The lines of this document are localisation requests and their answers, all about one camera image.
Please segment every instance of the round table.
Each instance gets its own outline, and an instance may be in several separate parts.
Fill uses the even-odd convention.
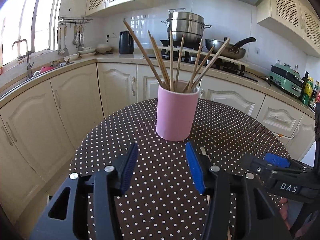
[[[192,184],[185,158],[190,140],[196,152],[205,147],[213,164],[244,175],[245,154],[263,157],[267,152],[289,157],[284,145],[261,123],[247,114],[210,100],[199,99],[187,140],[166,141],[156,133],[157,99],[127,106],[93,129],[78,147],[70,173],[90,175],[112,164],[137,142],[138,162],[129,190],[116,197],[117,213],[124,239],[200,239],[208,209],[206,196]],[[235,197],[231,194],[231,234]],[[270,195],[280,207],[280,197]],[[95,239],[92,196],[88,198],[88,232]]]

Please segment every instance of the wok handle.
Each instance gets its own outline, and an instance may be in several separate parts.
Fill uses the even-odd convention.
[[[177,9],[169,9],[169,13],[173,13],[173,12],[176,12],[176,11],[184,11],[185,8],[177,8]]]
[[[250,38],[246,38],[242,41],[238,41],[236,44],[235,44],[235,47],[236,48],[241,48],[244,44],[247,44],[249,42],[255,42],[257,41],[254,37],[250,37]]]
[[[212,26],[211,24],[207,24],[207,25],[202,26],[201,28],[202,29],[208,29],[208,28],[211,28],[211,26]]]

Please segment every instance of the utensil rack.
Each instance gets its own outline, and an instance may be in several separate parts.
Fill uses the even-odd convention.
[[[83,17],[59,17],[58,25],[70,25],[73,24],[84,24],[86,26],[87,23],[92,22],[91,16],[83,16]]]

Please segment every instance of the gas stove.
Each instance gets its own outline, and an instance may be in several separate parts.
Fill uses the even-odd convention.
[[[160,40],[160,41],[163,45],[162,47],[159,47],[159,49],[161,49],[161,57],[165,60],[170,60],[169,41],[167,40]],[[198,52],[198,49],[199,49],[199,44],[184,43],[184,47],[182,49],[181,62],[194,64],[196,61],[196,54]],[[179,52],[180,52],[180,42],[174,41],[173,42],[173,61],[178,61]],[[200,63],[202,62],[202,60],[206,55],[207,55],[207,52],[201,52],[198,65],[200,65]],[[204,64],[204,67],[209,64],[213,56],[214,54],[212,54],[212,56],[208,58],[207,62]],[[258,82],[258,80],[246,74],[245,68],[248,66],[249,65],[241,61],[219,56],[219,58],[216,60],[215,64],[213,64],[211,68],[220,69],[222,71],[226,71],[228,73],[232,73],[232,74],[250,79],[252,81]]]

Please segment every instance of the faucet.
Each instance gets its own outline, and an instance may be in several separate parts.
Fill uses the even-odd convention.
[[[22,41],[25,41],[26,44],[27,44],[27,52],[26,52],[26,56],[27,56],[27,75],[28,75],[28,78],[32,78],[32,66],[30,65],[30,61],[29,61],[29,53],[28,53],[28,41],[26,39],[23,39],[23,40],[17,40],[15,41],[13,44],[12,44],[12,49],[13,49],[13,46],[16,44],[16,43],[20,43]]]

